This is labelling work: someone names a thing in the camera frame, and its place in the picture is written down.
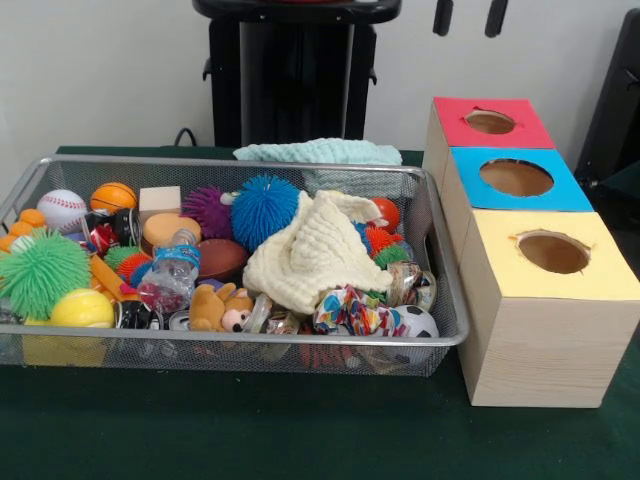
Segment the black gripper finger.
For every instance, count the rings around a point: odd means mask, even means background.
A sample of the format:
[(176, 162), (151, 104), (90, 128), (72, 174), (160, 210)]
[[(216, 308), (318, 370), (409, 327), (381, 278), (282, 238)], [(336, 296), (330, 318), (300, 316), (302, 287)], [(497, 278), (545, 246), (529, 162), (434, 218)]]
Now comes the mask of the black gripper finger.
[(496, 38), (502, 32), (509, 0), (492, 0), (486, 20), (486, 36)]
[(452, 0), (438, 0), (434, 13), (433, 33), (445, 37), (449, 33), (454, 2)]

